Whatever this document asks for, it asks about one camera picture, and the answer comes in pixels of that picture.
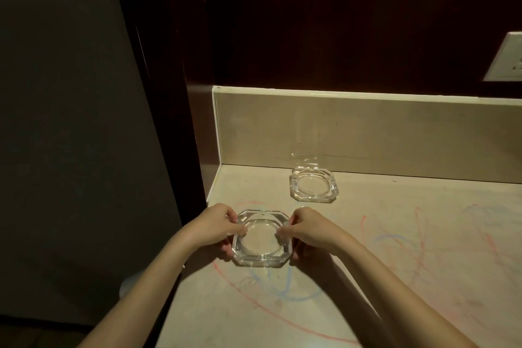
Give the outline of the person's right hand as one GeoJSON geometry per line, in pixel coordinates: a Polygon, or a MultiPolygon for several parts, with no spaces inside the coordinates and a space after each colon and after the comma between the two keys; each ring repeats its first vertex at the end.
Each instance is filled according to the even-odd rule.
{"type": "Polygon", "coordinates": [[[295,224],[298,225],[298,239],[290,239],[294,263],[316,249],[336,256],[341,253],[339,239],[343,238],[342,230],[318,211],[308,206],[295,209],[285,225],[295,224]]]}

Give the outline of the person's right forearm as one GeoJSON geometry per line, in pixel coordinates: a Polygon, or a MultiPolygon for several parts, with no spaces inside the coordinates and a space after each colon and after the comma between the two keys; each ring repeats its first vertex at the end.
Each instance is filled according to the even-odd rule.
{"type": "Polygon", "coordinates": [[[479,348],[350,234],[334,235],[329,250],[341,259],[400,346],[479,348]]]}

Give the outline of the beige stone backsplash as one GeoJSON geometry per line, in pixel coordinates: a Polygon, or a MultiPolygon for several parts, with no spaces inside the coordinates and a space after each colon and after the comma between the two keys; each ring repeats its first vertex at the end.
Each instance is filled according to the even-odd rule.
{"type": "Polygon", "coordinates": [[[222,164],[522,184],[522,100],[214,86],[222,164]]]}

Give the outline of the white wall socket plate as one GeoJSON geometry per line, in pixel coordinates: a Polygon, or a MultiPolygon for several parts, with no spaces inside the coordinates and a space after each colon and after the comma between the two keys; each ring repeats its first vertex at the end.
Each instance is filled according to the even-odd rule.
{"type": "Polygon", "coordinates": [[[506,34],[483,81],[522,82],[522,31],[506,34]]]}

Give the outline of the person's left hand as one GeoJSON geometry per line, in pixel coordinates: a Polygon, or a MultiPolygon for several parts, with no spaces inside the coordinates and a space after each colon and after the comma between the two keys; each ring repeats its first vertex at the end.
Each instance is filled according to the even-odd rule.
{"type": "Polygon", "coordinates": [[[229,222],[238,223],[237,213],[231,206],[217,203],[206,208],[198,217],[185,225],[181,232],[192,249],[214,245],[228,258],[232,258],[234,256],[233,237],[236,235],[228,235],[229,222]]]}

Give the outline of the person's left forearm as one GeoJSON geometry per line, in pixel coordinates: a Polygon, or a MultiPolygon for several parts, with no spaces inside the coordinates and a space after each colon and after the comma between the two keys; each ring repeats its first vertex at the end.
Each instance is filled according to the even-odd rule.
{"type": "Polygon", "coordinates": [[[179,230],[77,348],[143,348],[175,281],[197,246],[179,230]]]}

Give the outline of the clear glass ashtray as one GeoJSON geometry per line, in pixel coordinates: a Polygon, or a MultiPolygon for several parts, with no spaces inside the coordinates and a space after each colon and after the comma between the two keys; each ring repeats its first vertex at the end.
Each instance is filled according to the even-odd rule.
{"type": "Polygon", "coordinates": [[[339,195],[334,174],[324,168],[294,168],[289,182],[290,195],[299,202],[332,203],[339,195]]]}
{"type": "Polygon", "coordinates": [[[247,209],[238,214],[237,224],[247,232],[234,235],[233,262],[237,266],[253,268],[280,268],[290,258],[291,238],[278,235],[282,226],[289,225],[290,217],[281,211],[247,209]]]}

